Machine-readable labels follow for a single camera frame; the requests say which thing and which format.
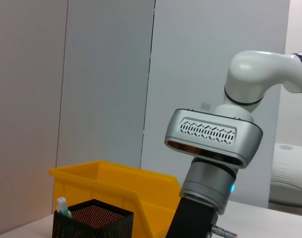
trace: mesh basket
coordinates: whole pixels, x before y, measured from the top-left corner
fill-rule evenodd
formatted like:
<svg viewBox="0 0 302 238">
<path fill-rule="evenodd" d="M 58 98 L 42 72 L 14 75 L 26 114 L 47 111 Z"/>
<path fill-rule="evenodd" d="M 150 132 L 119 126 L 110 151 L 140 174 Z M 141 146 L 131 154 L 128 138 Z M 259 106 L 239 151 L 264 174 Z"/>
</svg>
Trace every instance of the mesh basket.
<svg viewBox="0 0 302 238">
<path fill-rule="evenodd" d="M 54 212 L 53 238 L 131 238 L 133 212 L 96 199 L 68 207 L 72 218 Z"/>
</svg>

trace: metal connector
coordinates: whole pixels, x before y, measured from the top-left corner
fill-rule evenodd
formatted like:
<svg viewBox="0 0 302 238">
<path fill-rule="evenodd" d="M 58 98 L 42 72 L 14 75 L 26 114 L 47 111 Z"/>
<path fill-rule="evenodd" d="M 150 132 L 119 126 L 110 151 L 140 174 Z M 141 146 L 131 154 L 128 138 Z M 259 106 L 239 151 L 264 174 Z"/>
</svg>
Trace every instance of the metal connector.
<svg viewBox="0 0 302 238">
<path fill-rule="evenodd" d="M 224 238 L 238 238 L 238 234 L 227 231 L 221 227 L 218 226 L 212 226 L 211 227 L 211 232 L 215 235 L 218 235 L 220 237 Z"/>
</svg>

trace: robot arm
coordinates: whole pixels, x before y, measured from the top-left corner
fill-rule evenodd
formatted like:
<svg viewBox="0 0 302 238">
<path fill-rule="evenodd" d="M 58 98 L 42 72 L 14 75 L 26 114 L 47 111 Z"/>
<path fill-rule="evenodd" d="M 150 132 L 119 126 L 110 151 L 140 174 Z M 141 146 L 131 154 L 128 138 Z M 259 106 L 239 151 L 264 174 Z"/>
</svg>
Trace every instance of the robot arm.
<svg viewBox="0 0 302 238">
<path fill-rule="evenodd" d="M 225 212 L 238 170 L 249 165 L 263 136 L 250 112 L 275 84 L 283 84 L 291 93 L 302 93 L 302 52 L 289 56 L 239 53 L 228 70 L 225 104 L 214 114 L 186 109 L 174 112 L 165 144 L 194 159 L 167 238 L 210 238 L 212 233 L 237 237 L 215 224 Z"/>
</svg>

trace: white table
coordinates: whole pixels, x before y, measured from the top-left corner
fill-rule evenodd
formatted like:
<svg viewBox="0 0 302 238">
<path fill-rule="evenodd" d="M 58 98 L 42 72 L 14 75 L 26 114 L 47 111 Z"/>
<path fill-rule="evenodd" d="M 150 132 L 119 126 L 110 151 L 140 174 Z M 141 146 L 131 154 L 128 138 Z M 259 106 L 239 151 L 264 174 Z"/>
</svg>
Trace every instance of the white table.
<svg viewBox="0 0 302 238">
<path fill-rule="evenodd" d="M 240 238 L 302 238 L 302 217 L 229 201 L 217 225 Z M 29 223 L 0 238 L 51 238 L 53 216 Z"/>
</svg>

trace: white wall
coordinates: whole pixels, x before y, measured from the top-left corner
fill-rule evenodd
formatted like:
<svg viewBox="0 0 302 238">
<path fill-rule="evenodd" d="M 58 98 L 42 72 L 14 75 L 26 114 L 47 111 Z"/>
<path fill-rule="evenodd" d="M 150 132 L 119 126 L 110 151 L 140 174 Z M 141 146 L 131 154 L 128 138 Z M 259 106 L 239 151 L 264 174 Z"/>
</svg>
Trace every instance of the white wall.
<svg viewBox="0 0 302 238">
<path fill-rule="evenodd" d="M 302 51 L 302 0 L 291 0 L 285 53 L 299 51 Z M 283 87 L 276 142 L 302 146 L 302 94 L 291 94 Z"/>
<path fill-rule="evenodd" d="M 152 0 L 70 0 L 58 166 L 140 167 Z"/>
<path fill-rule="evenodd" d="M 232 57 L 244 50 L 284 53 L 288 0 L 159 0 L 156 2 L 142 168 L 183 182 L 192 158 L 163 141 L 175 109 L 223 103 Z M 267 207 L 280 87 L 255 110 L 260 148 L 238 174 L 231 200 Z"/>
<path fill-rule="evenodd" d="M 0 233 L 52 212 L 67 0 L 0 0 Z"/>
</svg>

